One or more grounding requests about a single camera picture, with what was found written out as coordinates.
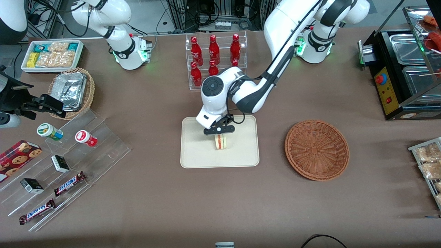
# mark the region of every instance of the round wicker basket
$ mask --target round wicker basket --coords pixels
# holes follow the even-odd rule
[[[63,73],[74,73],[74,72],[81,72],[87,76],[87,82],[86,82],[86,88],[84,90],[84,96],[83,96],[83,102],[81,109],[77,112],[66,112],[66,117],[61,118],[55,114],[50,114],[52,117],[57,119],[63,119],[63,120],[72,120],[75,116],[80,114],[85,109],[88,109],[92,105],[93,101],[93,94],[95,93],[95,82],[93,81],[93,78],[90,76],[90,74],[84,70],[83,68],[75,68],[75,69],[69,69],[67,71],[62,72]],[[48,94],[51,94],[52,87],[54,86],[55,78],[52,80],[51,85],[49,86]]]
[[[305,120],[292,126],[286,135],[285,154],[298,173],[316,181],[338,177],[349,162],[345,138],[321,120]]]

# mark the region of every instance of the red cookie box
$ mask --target red cookie box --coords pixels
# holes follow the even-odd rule
[[[20,140],[0,154],[0,183],[41,153],[38,145]]]

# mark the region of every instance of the cookie box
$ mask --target cookie box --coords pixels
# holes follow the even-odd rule
[[[35,51],[35,48],[39,45],[49,44],[51,42],[69,42],[69,43],[76,43],[78,46],[76,47],[74,61],[72,62],[72,65],[70,67],[53,67],[53,68],[39,68],[39,67],[28,67],[27,62],[29,60],[29,57],[31,54]],[[75,69],[77,68],[77,65],[80,61],[82,49],[84,47],[84,44],[79,40],[43,40],[43,41],[33,41],[29,44],[29,48],[26,52],[25,58],[23,59],[23,63],[21,66],[21,69],[24,72],[35,74],[46,74],[46,73],[58,73],[62,71],[67,71],[69,69]]]
[[[20,140],[0,154],[0,183],[41,153],[38,145]]]

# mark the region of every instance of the snickers bar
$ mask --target snickers bar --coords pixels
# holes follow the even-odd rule
[[[77,184],[79,181],[83,180],[84,178],[86,178],[86,176],[81,171],[76,176],[74,176],[72,179],[65,182],[63,185],[61,185],[58,189],[54,189],[55,196],[59,196],[62,193],[68,191],[71,187],[73,187],[75,184]]]
[[[20,225],[24,225],[28,223],[35,216],[41,215],[43,212],[51,208],[56,208],[54,199],[50,199],[45,205],[35,209],[34,211],[28,214],[20,216],[19,219]]]

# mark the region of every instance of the small black box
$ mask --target small black box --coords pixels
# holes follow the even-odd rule
[[[70,168],[63,156],[53,155],[51,159],[57,171],[62,173],[69,172]]]
[[[23,178],[20,181],[22,186],[28,191],[28,193],[40,194],[44,191],[43,187],[33,178]]]

